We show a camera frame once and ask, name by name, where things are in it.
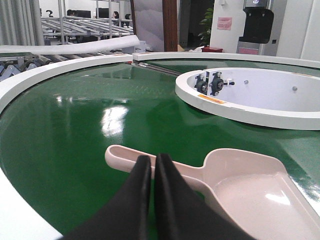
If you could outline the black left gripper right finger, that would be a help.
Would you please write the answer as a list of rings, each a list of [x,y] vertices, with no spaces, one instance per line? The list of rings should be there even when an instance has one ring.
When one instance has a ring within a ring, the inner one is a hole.
[[[169,154],[156,156],[154,209],[159,240],[251,240],[186,183]]]

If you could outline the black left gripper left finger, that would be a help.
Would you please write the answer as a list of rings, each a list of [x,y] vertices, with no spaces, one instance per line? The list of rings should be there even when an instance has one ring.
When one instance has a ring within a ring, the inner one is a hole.
[[[65,234],[65,240],[147,240],[151,159],[138,156],[118,192],[89,220]]]

